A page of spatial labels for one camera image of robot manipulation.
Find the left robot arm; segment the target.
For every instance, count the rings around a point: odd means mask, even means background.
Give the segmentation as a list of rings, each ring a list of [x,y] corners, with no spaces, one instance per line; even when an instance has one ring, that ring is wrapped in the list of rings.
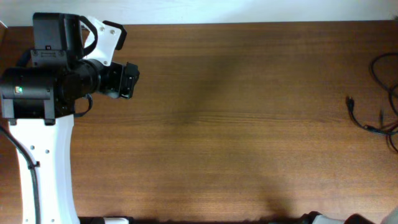
[[[132,217],[79,217],[70,146],[75,102],[94,93],[130,99],[138,67],[113,62],[127,36],[121,24],[91,16],[36,12],[34,46],[1,76],[1,132],[19,163],[24,223],[132,223]]]

